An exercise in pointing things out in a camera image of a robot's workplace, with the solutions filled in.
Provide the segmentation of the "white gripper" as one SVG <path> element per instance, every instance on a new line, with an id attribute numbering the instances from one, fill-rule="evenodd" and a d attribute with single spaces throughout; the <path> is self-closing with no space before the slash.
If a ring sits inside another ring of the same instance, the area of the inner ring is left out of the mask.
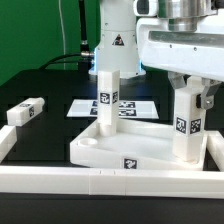
<path id="1" fill-rule="evenodd" d="M 174 90 L 183 74 L 203 77 L 196 106 L 211 109 L 224 82 L 224 0 L 134 0 L 133 10 L 142 63 L 169 71 Z"/>

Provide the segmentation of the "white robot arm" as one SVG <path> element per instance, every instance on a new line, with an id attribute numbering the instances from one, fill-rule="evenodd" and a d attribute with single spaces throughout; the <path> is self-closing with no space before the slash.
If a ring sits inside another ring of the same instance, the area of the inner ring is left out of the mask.
<path id="1" fill-rule="evenodd" d="M 224 82 L 224 0 L 99 0 L 95 75 L 115 69 L 124 79 L 142 66 L 166 70 L 175 88 L 185 75 L 202 79 L 196 105 L 210 109 Z"/>

